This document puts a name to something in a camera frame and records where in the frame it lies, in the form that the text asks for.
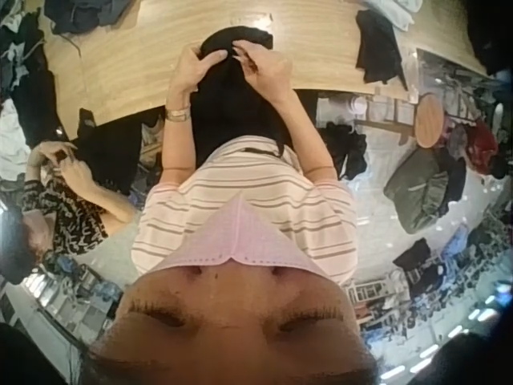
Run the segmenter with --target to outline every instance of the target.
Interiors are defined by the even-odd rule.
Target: shirt sleeve
[[[178,249],[184,239],[184,218],[189,207],[178,187],[158,184],[148,194],[131,253],[141,274]]]
[[[22,195],[22,211],[43,209],[41,195],[44,187],[39,180],[29,180],[25,182]]]
[[[351,278],[357,268],[357,218],[353,194],[343,182],[335,180],[318,181],[315,186],[339,216],[342,223],[340,238],[344,245],[343,266],[340,269],[321,266],[325,267],[326,270],[340,271],[339,274],[331,278],[335,282],[342,283]]]

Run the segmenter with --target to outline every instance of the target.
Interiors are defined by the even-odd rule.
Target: patterned shirt
[[[158,265],[240,194],[335,282],[349,279],[357,265],[351,193],[341,182],[306,179],[290,148],[281,158],[268,153],[277,153],[273,140],[242,136],[218,148],[182,185],[155,186],[132,249],[138,271]]]
[[[58,178],[52,178],[46,187],[39,180],[25,183],[22,211],[35,209],[43,215],[55,213],[56,254],[85,254],[107,238],[100,219],[102,209],[78,197]]]

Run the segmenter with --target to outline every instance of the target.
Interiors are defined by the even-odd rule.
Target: wrist
[[[282,92],[278,97],[270,100],[269,102],[274,108],[280,110],[289,107],[292,103],[296,102],[297,100],[297,93],[292,88],[290,88],[289,90]]]
[[[191,92],[184,87],[171,84],[166,98],[166,109],[182,110],[191,104]]]

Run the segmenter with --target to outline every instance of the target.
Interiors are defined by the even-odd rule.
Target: pink face mask
[[[284,234],[237,195],[152,271],[178,266],[244,265],[293,267],[328,278]]]

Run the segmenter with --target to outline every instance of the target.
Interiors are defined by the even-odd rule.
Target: bracelet
[[[168,110],[166,108],[166,120],[170,122],[185,122],[191,118],[191,106],[181,110]]]

